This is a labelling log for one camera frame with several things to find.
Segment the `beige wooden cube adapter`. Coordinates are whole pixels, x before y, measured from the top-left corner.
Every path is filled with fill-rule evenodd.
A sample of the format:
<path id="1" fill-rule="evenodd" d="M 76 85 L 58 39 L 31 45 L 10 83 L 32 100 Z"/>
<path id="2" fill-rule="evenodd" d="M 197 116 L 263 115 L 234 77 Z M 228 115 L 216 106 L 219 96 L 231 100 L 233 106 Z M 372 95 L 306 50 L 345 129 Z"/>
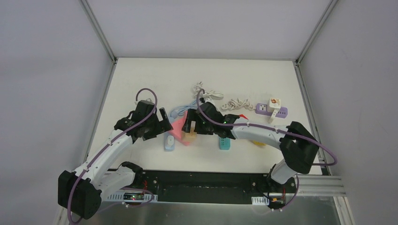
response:
<path id="1" fill-rule="evenodd" d="M 195 125 L 196 125 L 196 123 L 192 122 L 189 132 L 182 132 L 182 140 L 184 142 L 191 143 L 196 140 L 197 133 L 195 132 Z"/>

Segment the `pink triangular plug adapter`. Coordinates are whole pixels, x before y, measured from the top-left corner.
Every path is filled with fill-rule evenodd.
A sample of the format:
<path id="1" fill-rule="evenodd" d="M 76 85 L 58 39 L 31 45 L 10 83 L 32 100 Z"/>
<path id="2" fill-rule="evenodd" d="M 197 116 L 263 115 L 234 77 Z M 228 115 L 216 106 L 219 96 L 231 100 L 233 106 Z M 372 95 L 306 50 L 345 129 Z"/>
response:
<path id="1" fill-rule="evenodd" d="M 184 125 L 184 123 L 186 121 L 186 117 L 187 117 L 187 112 L 185 112 L 181 118 L 175 120 L 171 124 L 172 127 L 173 127 L 173 130 L 171 130 L 170 133 L 174 136 L 174 138 L 177 141 L 179 141 L 180 143 L 182 143 L 185 146 L 188 146 L 188 145 L 191 144 L 191 142 L 184 142 L 182 140 L 182 132 L 183 132 L 182 128 L 183 128 L 183 125 Z"/>

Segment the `teal power strip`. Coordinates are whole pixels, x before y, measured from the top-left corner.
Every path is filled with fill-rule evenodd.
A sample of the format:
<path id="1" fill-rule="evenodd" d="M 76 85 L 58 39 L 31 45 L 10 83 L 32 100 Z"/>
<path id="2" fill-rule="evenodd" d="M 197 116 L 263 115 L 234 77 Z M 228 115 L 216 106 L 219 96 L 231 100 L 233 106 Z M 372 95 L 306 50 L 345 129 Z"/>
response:
<path id="1" fill-rule="evenodd" d="M 231 147 L 231 142 L 229 138 L 219 138 L 219 149 L 220 150 L 229 150 Z"/>

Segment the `yellow cube plug adapter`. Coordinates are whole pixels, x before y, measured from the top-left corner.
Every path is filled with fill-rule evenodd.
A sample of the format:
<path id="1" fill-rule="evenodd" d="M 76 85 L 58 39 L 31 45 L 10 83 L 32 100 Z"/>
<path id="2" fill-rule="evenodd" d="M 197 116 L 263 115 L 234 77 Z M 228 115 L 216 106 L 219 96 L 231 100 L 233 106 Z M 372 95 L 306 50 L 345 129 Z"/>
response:
<path id="1" fill-rule="evenodd" d="M 266 146 L 266 144 L 262 143 L 262 142 L 252 141 L 252 143 L 257 145 L 257 146 Z"/>

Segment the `light blue power strip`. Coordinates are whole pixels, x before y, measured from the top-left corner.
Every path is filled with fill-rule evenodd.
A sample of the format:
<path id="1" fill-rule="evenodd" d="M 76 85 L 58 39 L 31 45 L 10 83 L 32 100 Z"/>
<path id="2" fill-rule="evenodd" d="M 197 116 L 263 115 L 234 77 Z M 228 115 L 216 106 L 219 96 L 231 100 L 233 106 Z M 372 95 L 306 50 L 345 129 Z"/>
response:
<path id="1" fill-rule="evenodd" d="M 175 138 L 168 131 L 164 133 L 164 150 L 165 151 L 173 151 L 175 149 Z"/>

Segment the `red cube plug adapter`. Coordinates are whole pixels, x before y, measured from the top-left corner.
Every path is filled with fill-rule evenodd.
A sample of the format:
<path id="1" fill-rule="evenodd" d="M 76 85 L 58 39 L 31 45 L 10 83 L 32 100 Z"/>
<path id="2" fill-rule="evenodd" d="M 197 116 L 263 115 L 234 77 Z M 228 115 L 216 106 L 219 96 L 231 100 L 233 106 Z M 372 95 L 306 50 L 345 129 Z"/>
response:
<path id="1" fill-rule="evenodd" d="M 249 120 L 246 116 L 244 116 L 243 114 L 240 114 L 239 117 L 244 118 L 246 120 Z"/>

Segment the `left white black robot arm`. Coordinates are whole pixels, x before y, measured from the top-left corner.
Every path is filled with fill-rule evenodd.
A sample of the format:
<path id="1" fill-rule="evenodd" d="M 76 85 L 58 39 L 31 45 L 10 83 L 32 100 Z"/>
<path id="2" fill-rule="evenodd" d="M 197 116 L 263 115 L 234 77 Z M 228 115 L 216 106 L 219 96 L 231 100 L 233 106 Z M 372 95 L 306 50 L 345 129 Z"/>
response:
<path id="1" fill-rule="evenodd" d="M 156 138 L 172 130 L 164 108 L 141 100 L 128 116 L 118 120 L 101 148 L 75 170 L 58 178 L 58 204 L 83 219 L 91 218 L 101 203 L 121 188 L 139 189 L 144 184 L 143 168 L 125 161 L 110 175 L 105 173 L 137 139 Z"/>

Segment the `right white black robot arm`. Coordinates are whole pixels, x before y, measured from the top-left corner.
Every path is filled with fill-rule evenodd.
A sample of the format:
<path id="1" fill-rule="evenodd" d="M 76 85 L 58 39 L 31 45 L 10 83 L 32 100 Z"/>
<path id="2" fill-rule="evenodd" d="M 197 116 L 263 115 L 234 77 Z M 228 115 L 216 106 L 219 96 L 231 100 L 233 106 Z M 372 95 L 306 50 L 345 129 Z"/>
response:
<path id="1" fill-rule="evenodd" d="M 280 150 L 283 159 L 271 168 L 266 180 L 272 192 L 280 191 L 296 174 L 308 174 L 319 150 L 318 142 L 299 122 L 273 127 L 256 124 L 240 115 L 223 115 L 210 102 L 187 111 L 181 130 L 189 133 L 192 128 L 198 135 L 256 141 Z"/>

